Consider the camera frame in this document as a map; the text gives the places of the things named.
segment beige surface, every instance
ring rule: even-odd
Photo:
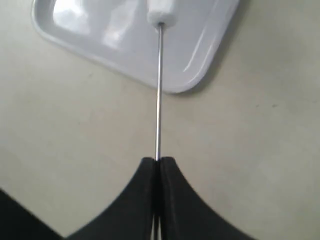
[[[66,236],[154,154],[155,91],[0,15],[0,186]],[[164,97],[163,153],[261,240],[320,238],[320,1],[244,1],[206,82]]]

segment white tray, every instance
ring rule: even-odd
[[[158,33],[147,0],[34,0],[32,19],[46,39],[156,87]],[[164,35],[163,90],[191,89],[206,74],[239,0],[181,0]]]

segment table surface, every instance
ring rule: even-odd
[[[156,91],[0,8],[0,187],[67,236],[154,155]],[[163,99],[163,154],[260,240],[320,237],[320,1],[243,0],[204,81]]]

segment metal rod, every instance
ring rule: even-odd
[[[155,160],[161,159],[161,120],[162,120],[162,76],[163,76],[163,55],[164,55],[164,24],[159,23],[159,52],[158,52],[158,82],[156,101],[156,140]]]

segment white plastic cap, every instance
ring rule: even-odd
[[[178,0],[147,0],[148,14],[147,20],[154,27],[160,23],[166,27],[172,27],[177,21],[177,1]]]

